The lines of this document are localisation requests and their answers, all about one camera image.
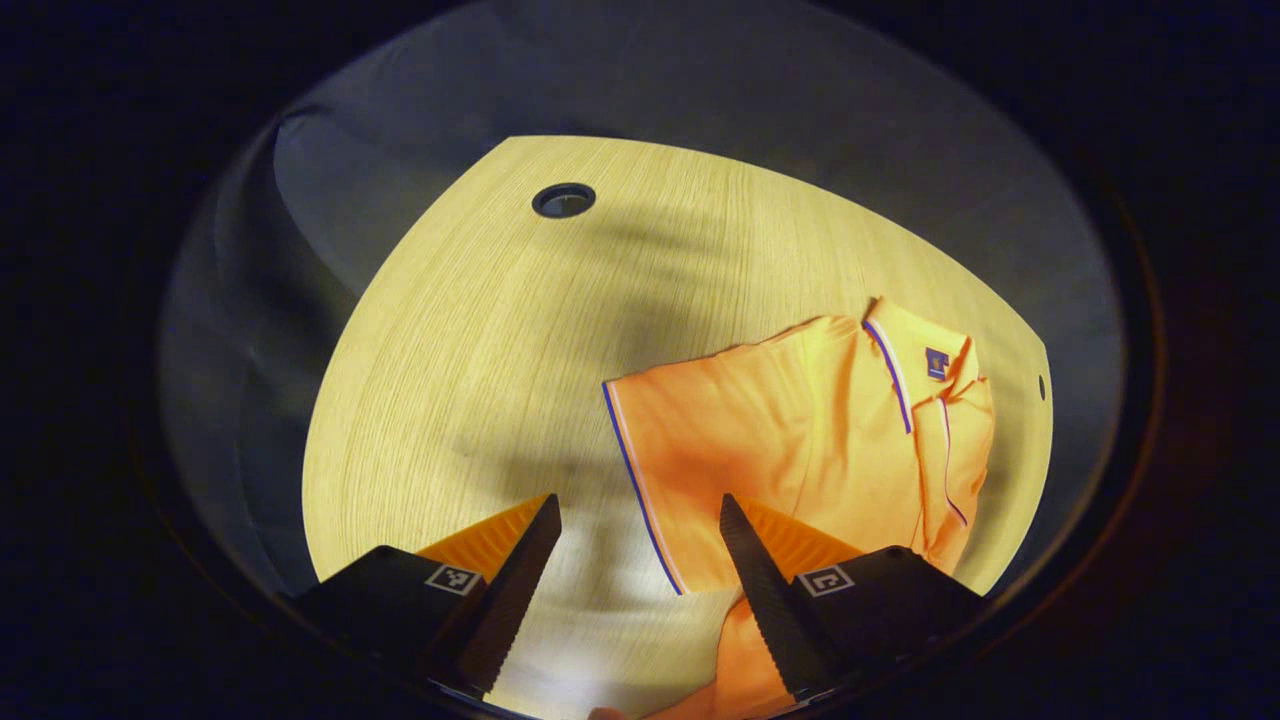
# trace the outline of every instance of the wooden table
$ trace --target wooden table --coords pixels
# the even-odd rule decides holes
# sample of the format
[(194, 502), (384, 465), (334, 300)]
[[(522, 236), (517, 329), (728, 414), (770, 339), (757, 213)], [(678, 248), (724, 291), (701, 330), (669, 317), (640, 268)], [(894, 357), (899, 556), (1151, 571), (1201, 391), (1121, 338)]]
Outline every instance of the wooden table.
[[(595, 205), (535, 214), (534, 196), (559, 182), (591, 186)], [(499, 145), (361, 299), (307, 438), (316, 573), (557, 492), (563, 534), (486, 700), (570, 719), (664, 707), (712, 679), (736, 592), (672, 593), (600, 382), (817, 315), (861, 316), (879, 295), (970, 334), (991, 378), (989, 475), (956, 570), (986, 592), (1048, 466), (1053, 397), (1036, 333), (957, 263), (847, 200), (724, 158), (588, 137)]]

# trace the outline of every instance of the embroidered logo patch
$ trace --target embroidered logo patch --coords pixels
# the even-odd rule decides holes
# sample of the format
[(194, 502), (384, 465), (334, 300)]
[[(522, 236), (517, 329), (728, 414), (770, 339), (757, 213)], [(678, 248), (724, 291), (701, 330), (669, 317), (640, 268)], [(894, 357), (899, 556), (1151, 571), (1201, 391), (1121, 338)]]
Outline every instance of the embroidered logo patch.
[(951, 364), (951, 357), (941, 350), (933, 350), (932, 347), (924, 348), (924, 361), (929, 365), (929, 377), (936, 380), (947, 379), (947, 365)]

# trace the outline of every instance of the orange polo shirt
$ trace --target orange polo shirt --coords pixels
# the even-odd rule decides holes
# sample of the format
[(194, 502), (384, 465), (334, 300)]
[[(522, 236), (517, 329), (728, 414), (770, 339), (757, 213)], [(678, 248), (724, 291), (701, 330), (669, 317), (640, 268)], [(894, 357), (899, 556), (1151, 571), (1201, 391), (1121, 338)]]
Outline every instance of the orange polo shirt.
[[(995, 429), (973, 345), (881, 299), (863, 322), (818, 318), (758, 345), (604, 383), (675, 591), (739, 585), (719, 536), (724, 493), (867, 551), (908, 546), (951, 573), (974, 521)], [(759, 664), (762, 652), (772, 669), (742, 601), (726, 619), (721, 660)], [(718, 673), (659, 716), (737, 717), (790, 703), (776, 670), (769, 682), (755, 675)], [(780, 692), (772, 710), (755, 702)]]

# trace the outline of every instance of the blue piping stripe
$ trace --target blue piping stripe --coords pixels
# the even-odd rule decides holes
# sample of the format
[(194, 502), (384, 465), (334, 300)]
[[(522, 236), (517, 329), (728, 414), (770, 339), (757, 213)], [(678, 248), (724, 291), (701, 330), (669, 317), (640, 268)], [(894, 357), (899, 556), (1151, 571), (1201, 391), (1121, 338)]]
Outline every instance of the blue piping stripe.
[(636, 482), (636, 473), (631, 468), (631, 457), (627, 455), (627, 446), (622, 442), (622, 430), (618, 428), (618, 416), (613, 411), (613, 401), (609, 400), (609, 383), (600, 383), (600, 388), (604, 391), (604, 405), (609, 409), (609, 420), (613, 423), (613, 436), (618, 438), (618, 450), (622, 451), (622, 461), (627, 465), (627, 474), (631, 475), (631, 489), (636, 491), (636, 502), (640, 503), (640, 515), (644, 516), (644, 529), (649, 530), (649, 542), (653, 543), (653, 551), (658, 555), (658, 564), (662, 565), (662, 571), (667, 574), (667, 580), (671, 582), (672, 589), (676, 594), (685, 594), (680, 592), (680, 585), (676, 584), (676, 579), (671, 577), (671, 569), (667, 568), (667, 559), (662, 556), (662, 551), (658, 550), (658, 538), (653, 534), (653, 524), (649, 521), (649, 509), (644, 506), (644, 496), (640, 495), (640, 483)]
[(863, 320), (863, 327), (867, 328), (867, 332), (872, 333), (872, 337), (876, 338), (876, 343), (881, 346), (881, 355), (884, 356), (884, 364), (888, 365), (888, 374), (893, 378), (893, 392), (897, 393), (897, 406), (902, 411), (902, 425), (906, 427), (906, 434), (911, 434), (911, 419), (906, 414), (906, 401), (902, 400), (902, 380), (897, 378), (897, 369), (893, 368), (893, 359), (890, 357), (888, 348), (884, 347), (884, 341), (881, 338), (879, 333), (876, 332), (876, 328), (873, 328), (867, 320)]
[(956, 511), (956, 515), (960, 516), (960, 521), (963, 521), (968, 528), (969, 519), (964, 516), (964, 512), (960, 512), (960, 509), (956, 507), (955, 502), (951, 502), (951, 491), (947, 489), (947, 474), (951, 471), (951, 414), (947, 413), (946, 400), (942, 400), (940, 397), (938, 405), (942, 406), (942, 427), (947, 432), (947, 465), (946, 468), (942, 469), (942, 495), (947, 498), (947, 505), (950, 505), (951, 509)]

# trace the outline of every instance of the wood grain surface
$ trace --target wood grain surface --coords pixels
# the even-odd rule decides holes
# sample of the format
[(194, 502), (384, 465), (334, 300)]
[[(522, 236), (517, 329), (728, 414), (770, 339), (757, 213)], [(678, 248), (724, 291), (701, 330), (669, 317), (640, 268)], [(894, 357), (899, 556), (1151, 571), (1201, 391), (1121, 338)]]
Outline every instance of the wood grain surface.
[[(536, 215), (532, 197), (559, 182), (591, 186), (595, 205)], [(499, 145), (365, 292), (307, 437), (316, 573), (379, 543), (416, 551), (556, 492), (563, 534), (486, 700), (547, 717), (671, 705), (712, 679), (736, 593), (673, 594), (602, 380), (817, 315), (861, 316), (879, 295), (970, 334), (991, 378), (989, 475), (956, 570), (986, 592), (1048, 466), (1053, 397), (1036, 333), (957, 263), (854, 202), (724, 158), (588, 137)]]

